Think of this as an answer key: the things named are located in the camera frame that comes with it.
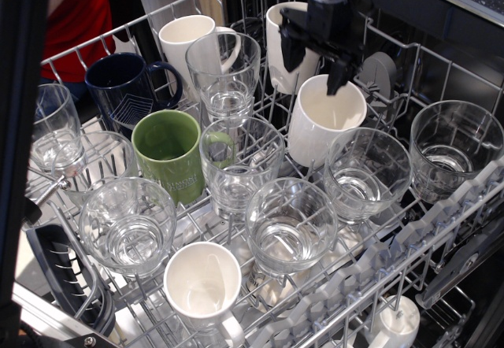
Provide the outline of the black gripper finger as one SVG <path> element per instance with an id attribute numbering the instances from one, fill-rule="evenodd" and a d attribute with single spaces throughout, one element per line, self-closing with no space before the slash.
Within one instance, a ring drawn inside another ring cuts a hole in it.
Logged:
<path id="1" fill-rule="evenodd" d="M 333 96 L 349 80 L 352 80 L 360 67 L 359 56 L 330 57 L 331 66 L 327 80 L 327 95 Z"/>
<path id="2" fill-rule="evenodd" d="M 302 63 L 306 55 L 306 46 L 300 39 L 281 33 L 281 50 L 283 66 L 288 72 L 293 72 Z"/>

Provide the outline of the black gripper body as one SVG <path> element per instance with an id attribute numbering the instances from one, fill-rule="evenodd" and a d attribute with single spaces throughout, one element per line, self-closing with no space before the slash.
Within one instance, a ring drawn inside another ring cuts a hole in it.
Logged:
<path id="1" fill-rule="evenodd" d="M 280 34 L 300 39 L 306 50 L 330 57 L 360 56 L 362 44 L 352 32 L 354 0 L 307 0 L 308 9 L 281 9 Z"/>

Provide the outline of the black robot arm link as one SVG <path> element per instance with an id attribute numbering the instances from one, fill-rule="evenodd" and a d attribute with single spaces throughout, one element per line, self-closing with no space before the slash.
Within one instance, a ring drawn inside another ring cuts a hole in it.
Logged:
<path id="1" fill-rule="evenodd" d="M 15 328 L 18 239 L 48 0 L 1 0 L 1 327 Z"/>

